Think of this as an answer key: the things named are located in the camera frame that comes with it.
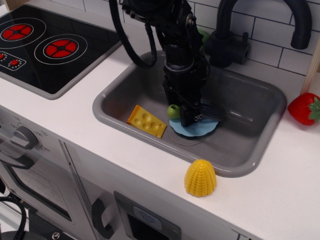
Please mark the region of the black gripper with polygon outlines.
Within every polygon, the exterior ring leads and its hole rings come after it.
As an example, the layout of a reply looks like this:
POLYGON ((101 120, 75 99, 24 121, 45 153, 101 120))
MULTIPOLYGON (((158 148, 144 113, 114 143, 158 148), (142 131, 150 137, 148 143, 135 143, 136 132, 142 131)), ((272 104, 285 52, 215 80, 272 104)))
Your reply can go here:
POLYGON ((163 67, 165 77, 163 88, 170 105, 178 105, 180 123, 188 127, 202 119, 198 111, 201 107, 201 89, 210 76, 207 63, 196 62, 185 69, 174 69, 168 65, 163 67))

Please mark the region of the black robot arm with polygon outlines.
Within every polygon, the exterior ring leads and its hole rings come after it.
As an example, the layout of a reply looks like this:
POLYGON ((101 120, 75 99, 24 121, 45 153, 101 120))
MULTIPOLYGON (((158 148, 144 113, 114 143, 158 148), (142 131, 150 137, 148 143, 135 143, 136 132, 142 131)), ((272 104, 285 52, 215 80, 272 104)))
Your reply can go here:
POLYGON ((210 66, 200 51, 203 35, 196 17, 185 0, 124 0, 122 10, 143 22, 149 37, 150 64, 134 62, 150 68, 157 59, 152 30, 165 52, 163 89, 169 105, 179 107, 180 123, 187 127, 202 119, 201 88, 210 76, 210 66))

